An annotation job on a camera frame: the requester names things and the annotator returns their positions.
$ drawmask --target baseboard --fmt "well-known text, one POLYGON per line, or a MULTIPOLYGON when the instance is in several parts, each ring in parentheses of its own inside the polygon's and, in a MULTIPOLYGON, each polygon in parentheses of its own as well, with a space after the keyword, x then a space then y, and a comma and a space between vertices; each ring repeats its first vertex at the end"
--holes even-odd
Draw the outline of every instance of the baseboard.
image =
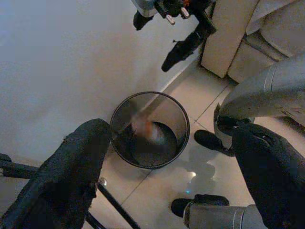
POLYGON ((192 72, 200 66, 200 56, 194 57, 194 60, 185 68, 181 69, 175 77, 161 90, 165 94, 170 94, 173 90, 192 72))

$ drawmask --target floor grout line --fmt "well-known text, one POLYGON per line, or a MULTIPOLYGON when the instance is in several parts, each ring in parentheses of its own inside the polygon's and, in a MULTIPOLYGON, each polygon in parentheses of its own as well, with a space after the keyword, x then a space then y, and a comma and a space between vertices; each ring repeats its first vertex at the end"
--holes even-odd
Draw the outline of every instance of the floor grout line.
POLYGON ((216 96, 216 98, 208 105, 208 107, 201 113, 201 115, 199 115, 199 117, 197 119, 195 119, 195 121, 197 122, 198 119, 200 119, 200 117, 206 112, 207 109, 209 109, 209 107, 216 101, 216 99, 221 95, 222 92, 225 91, 225 89, 229 86, 230 83, 228 83, 228 85, 226 87, 224 87, 224 89, 216 96))
POLYGON ((123 205, 123 203, 132 195, 132 193, 134 193, 134 191, 141 185, 141 183, 143 183, 143 181, 151 174, 152 170, 146 175, 146 177, 144 177, 144 179, 137 185, 137 187, 135 187, 132 192, 128 195, 128 197, 126 197, 126 199, 121 203, 121 206, 123 205))
POLYGON ((195 121, 194 123, 197 123, 199 126, 201 126, 203 129, 208 130, 207 128, 205 128, 203 125, 201 125, 199 122, 195 121))

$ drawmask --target white wall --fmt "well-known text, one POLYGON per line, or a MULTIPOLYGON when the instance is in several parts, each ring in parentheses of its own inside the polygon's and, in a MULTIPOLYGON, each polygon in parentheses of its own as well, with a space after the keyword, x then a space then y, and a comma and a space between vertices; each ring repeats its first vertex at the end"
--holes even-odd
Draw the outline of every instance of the white wall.
POLYGON ((136 31, 135 12, 130 0, 0 2, 1 153, 39 165, 78 125, 109 121, 124 98, 161 90, 196 58, 163 73, 173 39, 197 21, 157 15, 136 31))

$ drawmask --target black rubber tip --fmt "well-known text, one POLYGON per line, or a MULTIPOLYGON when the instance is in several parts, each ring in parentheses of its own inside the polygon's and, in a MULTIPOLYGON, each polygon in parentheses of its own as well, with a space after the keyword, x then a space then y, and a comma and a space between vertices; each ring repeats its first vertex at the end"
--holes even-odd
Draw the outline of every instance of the black rubber tip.
POLYGON ((137 11, 133 18, 133 25, 136 28, 136 30, 139 31, 152 19, 153 19, 153 16, 146 18, 137 11))
POLYGON ((194 138, 197 143, 211 150, 219 150, 223 148, 221 140, 209 131, 197 130, 194 138))
POLYGON ((183 218, 184 209, 192 201, 193 201, 192 199, 185 199, 185 198, 175 199, 172 202, 172 206, 171 206, 173 214, 183 218))
POLYGON ((195 203, 199 204, 208 204, 208 205, 214 205, 214 206, 229 206, 230 202, 226 197, 223 196, 216 196, 216 195, 195 195, 194 198, 195 203))

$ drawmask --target sofa cushion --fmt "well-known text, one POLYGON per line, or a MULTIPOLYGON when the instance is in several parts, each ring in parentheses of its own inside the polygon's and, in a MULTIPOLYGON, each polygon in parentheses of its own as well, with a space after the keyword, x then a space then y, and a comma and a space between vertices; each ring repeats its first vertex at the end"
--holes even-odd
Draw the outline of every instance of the sofa cushion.
POLYGON ((245 36, 243 38, 243 41, 275 61, 282 61, 287 58, 287 56, 285 56, 280 51, 271 46, 262 37, 259 31, 252 33, 251 35, 245 36))
POLYGON ((228 75, 241 83, 246 78, 259 74, 264 68, 276 63, 259 50, 242 41, 232 61, 228 75))
POLYGON ((269 14, 261 28, 264 39, 286 56, 305 51, 305 1, 295 1, 269 14))

